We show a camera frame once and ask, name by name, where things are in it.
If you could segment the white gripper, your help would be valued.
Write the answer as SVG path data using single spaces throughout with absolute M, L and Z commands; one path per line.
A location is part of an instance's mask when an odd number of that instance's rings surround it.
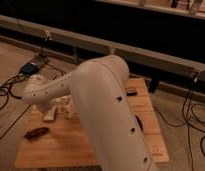
M 52 100 L 38 103 L 36 107 L 43 114 L 54 113 L 59 104 L 60 102 L 58 99 L 52 99 Z

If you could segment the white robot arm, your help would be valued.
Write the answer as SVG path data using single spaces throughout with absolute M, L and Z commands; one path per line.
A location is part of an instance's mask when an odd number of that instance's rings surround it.
M 42 110 L 69 95 L 103 171 L 159 171 L 124 91 L 129 67 L 119 56 L 87 60 L 52 81 L 29 78 L 22 99 Z

